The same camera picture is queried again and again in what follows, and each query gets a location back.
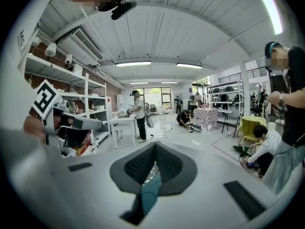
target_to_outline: railing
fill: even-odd
[[[267,70],[265,69],[265,67],[260,67],[253,70],[248,70],[247,73],[248,73],[248,78],[255,78],[255,77],[261,77],[267,75]],[[242,74],[241,73],[231,74],[229,76],[219,78],[218,80],[220,84],[230,81],[242,80]]]

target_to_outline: floor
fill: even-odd
[[[175,144],[180,144],[183,146],[191,147],[194,149],[204,150],[211,154],[219,155],[227,160],[231,161],[235,165],[239,166],[245,172],[252,174],[253,170],[245,170],[242,168],[238,161],[240,153],[233,149],[233,145],[238,144],[241,135],[235,135],[233,138],[234,127],[224,128],[224,132],[221,133],[223,125],[217,123],[217,126],[211,126],[209,130],[206,130],[206,125],[202,124],[200,120],[193,119],[192,123],[201,125],[202,132],[185,132],[185,128],[178,125],[176,121],[176,116],[174,114],[154,115],[152,116],[154,123],[154,128],[146,127],[147,142],[143,144],[138,144],[136,140],[136,145],[141,147],[146,145],[148,142],[156,140],[164,140],[166,142],[171,142]],[[118,138],[117,144],[118,149],[127,148],[132,146],[132,135],[133,130],[123,131],[124,137]],[[114,152],[114,140],[113,137],[108,137],[98,147],[98,153],[104,152]]]

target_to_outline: yellow cloth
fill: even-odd
[[[255,140],[253,135],[254,127],[257,125],[263,125],[267,127],[267,122],[264,118],[258,116],[244,116],[241,124],[238,128],[239,132],[242,132],[245,138]]]

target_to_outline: white ceiling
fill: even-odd
[[[284,11],[285,31],[274,35],[261,0],[127,1],[138,5],[117,21],[111,19],[111,11],[85,8],[97,36],[77,4],[52,0],[41,19],[41,30],[56,40],[82,26],[104,56],[100,70],[120,83],[192,82],[236,66],[241,59],[263,57],[264,45],[271,40],[295,38]],[[152,64],[128,68],[113,64],[135,60]],[[177,62],[200,63],[203,68],[176,67]]]

